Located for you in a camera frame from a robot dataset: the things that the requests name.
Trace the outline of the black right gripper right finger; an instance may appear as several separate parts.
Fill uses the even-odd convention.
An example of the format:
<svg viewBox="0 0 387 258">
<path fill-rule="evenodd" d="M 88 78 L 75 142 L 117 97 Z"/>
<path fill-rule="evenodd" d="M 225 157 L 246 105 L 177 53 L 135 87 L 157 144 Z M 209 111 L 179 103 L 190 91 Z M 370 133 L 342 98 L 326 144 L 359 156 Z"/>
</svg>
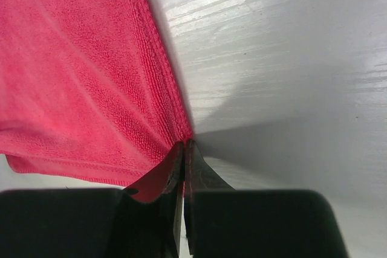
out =
<svg viewBox="0 0 387 258">
<path fill-rule="evenodd" d="M 329 202 L 311 190 L 236 190 L 185 153 L 184 219 L 194 257 L 347 257 Z"/>
</svg>

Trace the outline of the pink towel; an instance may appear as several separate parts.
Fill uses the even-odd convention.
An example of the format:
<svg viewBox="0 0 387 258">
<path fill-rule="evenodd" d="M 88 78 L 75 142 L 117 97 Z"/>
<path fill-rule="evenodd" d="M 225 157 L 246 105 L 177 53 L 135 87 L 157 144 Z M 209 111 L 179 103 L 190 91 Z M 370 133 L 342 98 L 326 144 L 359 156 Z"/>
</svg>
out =
<svg viewBox="0 0 387 258">
<path fill-rule="evenodd" d="M 130 185 L 192 136 L 147 0 L 1 0 L 1 153 Z"/>
</svg>

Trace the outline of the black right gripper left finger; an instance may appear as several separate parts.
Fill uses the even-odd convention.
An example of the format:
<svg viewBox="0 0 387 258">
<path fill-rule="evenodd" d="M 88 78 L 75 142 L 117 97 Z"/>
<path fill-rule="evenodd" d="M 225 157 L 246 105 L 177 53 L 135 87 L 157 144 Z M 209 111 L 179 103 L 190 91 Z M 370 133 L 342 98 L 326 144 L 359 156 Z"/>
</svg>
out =
<svg viewBox="0 0 387 258">
<path fill-rule="evenodd" d="M 2 257 L 178 257 L 183 150 L 124 189 L 1 193 Z"/>
</svg>

